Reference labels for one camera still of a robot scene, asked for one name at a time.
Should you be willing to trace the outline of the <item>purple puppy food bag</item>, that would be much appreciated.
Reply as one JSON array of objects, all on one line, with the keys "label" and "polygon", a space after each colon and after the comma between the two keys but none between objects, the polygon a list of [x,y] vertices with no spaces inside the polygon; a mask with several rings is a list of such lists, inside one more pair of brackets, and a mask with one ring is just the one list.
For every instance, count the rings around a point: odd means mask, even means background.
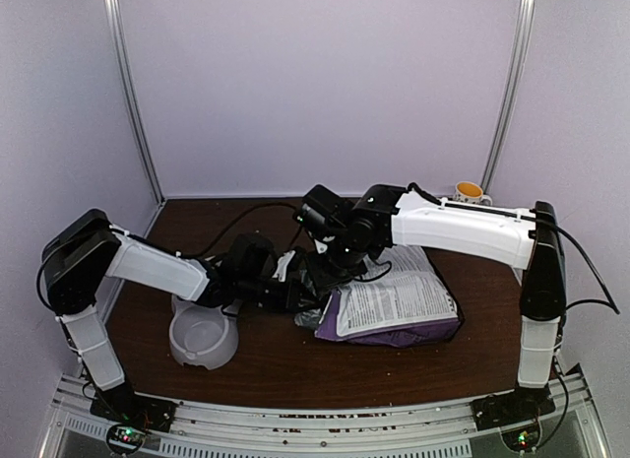
[{"label": "purple puppy food bag", "polygon": [[408,348],[451,340],[465,322],[424,249],[395,246],[364,278],[333,289],[324,306],[294,315],[317,339]]}]

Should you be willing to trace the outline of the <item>grey double pet bowl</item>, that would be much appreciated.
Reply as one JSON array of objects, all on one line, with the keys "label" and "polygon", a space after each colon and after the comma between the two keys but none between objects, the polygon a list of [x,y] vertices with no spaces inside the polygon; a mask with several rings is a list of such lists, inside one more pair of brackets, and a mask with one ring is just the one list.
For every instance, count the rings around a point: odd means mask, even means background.
[{"label": "grey double pet bowl", "polygon": [[173,295],[171,309],[168,336],[177,363],[213,370],[232,360],[239,345],[239,301],[226,308],[209,308]]}]

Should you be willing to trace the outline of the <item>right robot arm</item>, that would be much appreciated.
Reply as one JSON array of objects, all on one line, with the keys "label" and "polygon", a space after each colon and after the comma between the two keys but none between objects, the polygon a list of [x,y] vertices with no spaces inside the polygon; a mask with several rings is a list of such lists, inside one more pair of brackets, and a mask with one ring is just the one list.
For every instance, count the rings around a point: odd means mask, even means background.
[{"label": "right robot arm", "polygon": [[318,291],[366,271],[384,249],[420,246],[458,252],[523,271],[521,348],[514,391],[479,402],[511,419],[546,413],[548,380],[567,308],[565,260],[555,212],[546,202],[506,209],[438,198],[417,184],[376,184],[357,201],[318,184],[301,199],[294,220],[312,237],[306,266]]}]

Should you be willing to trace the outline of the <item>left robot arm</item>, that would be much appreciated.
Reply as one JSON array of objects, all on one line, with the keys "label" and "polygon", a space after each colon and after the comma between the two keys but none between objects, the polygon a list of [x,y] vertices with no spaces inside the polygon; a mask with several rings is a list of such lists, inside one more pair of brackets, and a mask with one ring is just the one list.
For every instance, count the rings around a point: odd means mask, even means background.
[{"label": "left robot arm", "polygon": [[239,235],[227,252],[209,260],[148,243],[90,209],[43,249],[35,276],[40,302],[55,314],[104,408],[122,423],[145,411],[126,377],[95,308],[104,278],[115,278],[173,294],[224,313],[236,301],[280,313],[297,313],[316,302],[289,275],[293,253],[279,256],[258,233]]}]

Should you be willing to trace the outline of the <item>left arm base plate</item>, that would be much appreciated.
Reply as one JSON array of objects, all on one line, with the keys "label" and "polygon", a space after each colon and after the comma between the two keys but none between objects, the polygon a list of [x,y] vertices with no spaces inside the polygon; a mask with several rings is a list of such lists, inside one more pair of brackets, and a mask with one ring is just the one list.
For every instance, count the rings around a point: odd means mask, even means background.
[{"label": "left arm base plate", "polygon": [[137,429],[169,432],[178,405],[172,401],[143,396],[125,382],[109,390],[94,390],[90,412]]}]

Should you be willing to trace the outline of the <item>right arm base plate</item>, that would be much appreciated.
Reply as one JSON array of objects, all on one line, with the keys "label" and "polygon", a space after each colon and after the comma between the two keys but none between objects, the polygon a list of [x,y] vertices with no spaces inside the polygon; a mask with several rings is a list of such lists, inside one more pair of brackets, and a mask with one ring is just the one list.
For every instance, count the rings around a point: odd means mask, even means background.
[{"label": "right arm base plate", "polygon": [[556,410],[548,389],[517,388],[470,403],[478,431],[533,421]]}]

